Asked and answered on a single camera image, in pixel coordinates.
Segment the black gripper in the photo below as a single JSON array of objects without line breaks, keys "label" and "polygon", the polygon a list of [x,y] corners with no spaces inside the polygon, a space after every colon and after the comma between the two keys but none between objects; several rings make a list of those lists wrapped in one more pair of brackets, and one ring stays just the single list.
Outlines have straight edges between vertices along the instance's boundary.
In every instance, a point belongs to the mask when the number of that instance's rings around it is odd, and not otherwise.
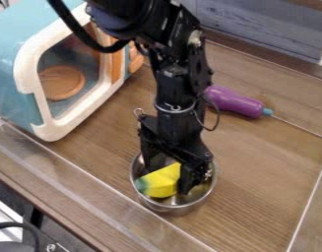
[{"label": "black gripper", "polygon": [[171,159],[181,165],[179,192],[192,189],[212,177],[213,154],[203,141],[205,106],[195,103],[183,110],[157,108],[157,115],[140,114],[138,136],[145,169],[153,172],[166,166]]}]

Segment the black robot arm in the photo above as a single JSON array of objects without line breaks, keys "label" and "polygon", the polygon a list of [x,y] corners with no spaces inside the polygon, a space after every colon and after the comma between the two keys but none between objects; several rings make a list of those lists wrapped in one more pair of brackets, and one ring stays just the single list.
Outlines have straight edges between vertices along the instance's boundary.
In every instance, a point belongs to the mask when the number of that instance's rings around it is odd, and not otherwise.
[{"label": "black robot arm", "polygon": [[156,170],[164,156],[176,159],[181,163],[177,188],[187,194],[203,183],[213,161],[203,142],[204,91],[212,84],[212,70],[201,22],[175,0],[89,0],[89,15],[108,34],[149,50],[157,114],[138,116],[145,167]]}]

